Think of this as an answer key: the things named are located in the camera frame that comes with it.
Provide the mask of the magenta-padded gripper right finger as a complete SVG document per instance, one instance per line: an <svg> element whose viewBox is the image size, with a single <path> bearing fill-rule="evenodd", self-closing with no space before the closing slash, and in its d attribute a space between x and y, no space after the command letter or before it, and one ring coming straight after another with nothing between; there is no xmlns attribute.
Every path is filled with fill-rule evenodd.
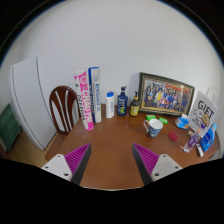
<svg viewBox="0 0 224 224"><path fill-rule="evenodd" d="M158 155L136 143L132 145L132 154L144 185L182 169L182 167L167 154Z"/></svg>

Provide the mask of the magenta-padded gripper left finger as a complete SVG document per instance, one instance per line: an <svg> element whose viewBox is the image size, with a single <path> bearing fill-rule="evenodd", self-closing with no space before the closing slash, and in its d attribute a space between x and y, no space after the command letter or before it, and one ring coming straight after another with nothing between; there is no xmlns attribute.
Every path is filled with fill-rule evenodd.
<svg viewBox="0 0 224 224"><path fill-rule="evenodd" d="M56 154L42 169L79 185L91 155L91 145L86 144L66 155Z"/></svg>

